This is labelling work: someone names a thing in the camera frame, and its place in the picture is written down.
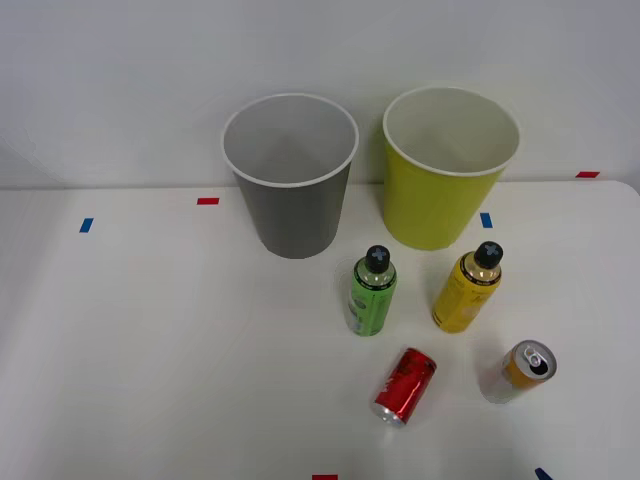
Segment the black bottle cap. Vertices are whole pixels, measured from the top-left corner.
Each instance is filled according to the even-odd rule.
[[[382,245],[374,245],[367,250],[364,264],[372,273],[382,273],[388,270],[391,254]]]
[[[503,253],[502,247],[496,242],[482,242],[473,254],[473,259],[480,267],[491,270],[498,266]]]

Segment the white table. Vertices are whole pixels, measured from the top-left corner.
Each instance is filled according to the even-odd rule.
[[[635,478],[636,192],[498,184],[480,209],[494,228],[477,215],[437,252],[396,242],[380,195],[350,187],[329,249],[285,260],[235,188],[0,192],[0,478]],[[504,247],[503,284],[448,335],[433,296],[485,239]],[[375,243],[399,285],[383,331],[359,338],[345,288]],[[526,338],[554,351],[558,374],[486,402],[476,372]],[[368,402],[409,345],[439,368],[395,430]]]

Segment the green bottle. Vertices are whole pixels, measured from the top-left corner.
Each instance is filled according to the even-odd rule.
[[[382,245],[374,245],[353,268],[347,325],[362,337],[375,335],[384,325],[398,275],[391,254]]]

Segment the pull tab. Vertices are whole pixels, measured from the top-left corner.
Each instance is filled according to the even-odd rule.
[[[527,362],[529,362],[529,365],[531,365],[532,367],[539,367],[542,362],[546,362],[542,355],[540,355],[536,351],[536,349],[531,346],[527,345],[527,348],[524,349],[524,352],[522,352],[522,354],[524,355],[524,358],[527,359]]]

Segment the cup rim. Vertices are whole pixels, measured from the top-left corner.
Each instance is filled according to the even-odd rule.
[[[311,179],[311,180],[305,180],[304,182],[293,182],[293,183],[268,182],[266,180],[261,180],[259,178],[256,178],[256,177],[253,177],[251,175],[248,175],[248,174],[244,173],[242,170],[240,170],[238,167],[236,167],[231,162],[231,160],[229,160],[229,157],[227,156],[227,151],[224,148],[224,138],[225,138],[225,136],[227,134],[227,130],[231,126],[231,123],[233,123],[233,121],[235,120],[235,118],[238,115],[240,115],[242,112],[248,110],[249,108],[253,107],[254,105],[257,105],[258,103],[265,102],[267,100],[271,100],[273,98],[278,98],[278,97],[306,97],[306,98],[312,98],[314,100],[319,100],[321,102],[327,103],[327,104],[331,105],[332,107],[337,108],[339,111],[341,111],[347,117],[347,120],[349,120],[349,123],[353,127],[353,132],[354,132],[353,149],[351,149],[351,153],[349,153],[349,155],[347,156],[347,159],[344,162],[342,162],[340,165],[338,165],[338,167],[334,168],[329,173],[326,173],[325,175],[322,175],[321,177],[317,177],[317,178],[314,178],[314,179]],[[257,100],[253,100],[253,101],[245,104],[242,108],[240,108],[240,110],[238,110],[237,112],[232,114],[229,117],[229,119],[227,120],[227,122],[225,123],[224,128],[222,129],[222,133],[220,135],[220,144],[222,146],[222,155],[224,157],[224,161],[226,162],[226,164],[231,168],[231,170],[233,170],[234,173],[236,173],[237,175],[240,175],[245,180],[247,180],[247,181],[249,181],[251,183],[262,185],[264,187],[271,187],[271,188],[300,188],[300,187],[309,187],[311,185],[316,185],[318,183],[324,182],[325,180],[336,176],[338,173],[340,173],[342,170],[344,170],[351,163],[351,161],[353,160],[353,157],[356,154],[356,151],[358,150],[358,146],[360,144],[360,132],[358,130],[358,124],[356,123],[354,118],[351,116],[351,114],[344,107],[342,107],[338,103],[334,102],[333,100],[329,100],[327,98],[321,97],[319,95],[314,95],[314,94],[311,94],[311,93],[302,93],[302,92],[277,93],[275,95],[267,95],[265,97],[260,97]]]
[[[393,110],[393,108],[396,106],[396,104],[398,102],[400,102],[402,99],[404,99],[404,98],[406,98],[406,97],[408,97],[410,95],[414,95],[416,93],[423,92],[425,90],[457,90],[459,92],[464,92],[464,93],[467,93],[467,94],[470,94],[470,95],[474,95],[476,97],[482,98],[483,100],[491,102],[498,109],[500,109],[507,116],[507,118],[509,118],[509,120],[513,123],[513,125],[516,127],[516,133],[518,134],[518,138],[516,139],[517,140],[516,149],[514,150],[513,154],[507,160],[502,162],[500,165],[498,165],[496,167],[493,167],[493,168],[490,168],[488,170],[481,170],[479,172],[452,172],[452,171],[449,171],[449,170],[441,170],[439,168],[430,167],[428,165],[425,165],[424,163],[420,163],[419,161],[413,159],[411,156],[409,156],[406,153],[404,153],[402,151],[402,149],[400,147],[398,147],[398,145],[396,145],[396,143],[391,138],[391,135],[389,134],[389,129],[387,127],[387,120],[389,118],[389,113]],[[460,88],[460,87],[426,86],[426,87],[414,88],[413,90],[409,90],[407,92],[404,92],[404,93],[400,94],[399,96],[397,96],[389,104],[387,109],[384,111],[384,116],[382,117],[382,129],[384,131],[384,137],[387,140],[387,142],[389,142],[389,144],[398,153],[398,155],[400,155],[406,161],[408,161],[412,165],[420,168],[421,170],[427,170],[427,171],[429,171],[431,173],[436,173],[436,174],[439,174],[439,175],[446,175],[446,176],[449,176],[449,177],[483,177],[485,175],[489,175],[491,173],[495,173],[495,172],[498,172],[500,170],[503,170],[513,160],[513,158],[515,157],[516,152],[518,150],[518,147],[520,146],[520,126],[518,125],[518,122],[516,122],[516,120],[513,117],[513,115],[511,115],[511,113],[509,113],[504,107],[502,107],[497,102],[491,100],[490,98],[487,98],[484,95],[480,95],[477,92],[474,92],[474,91],[471,91],[471,90],[467,90],[465,88]]]

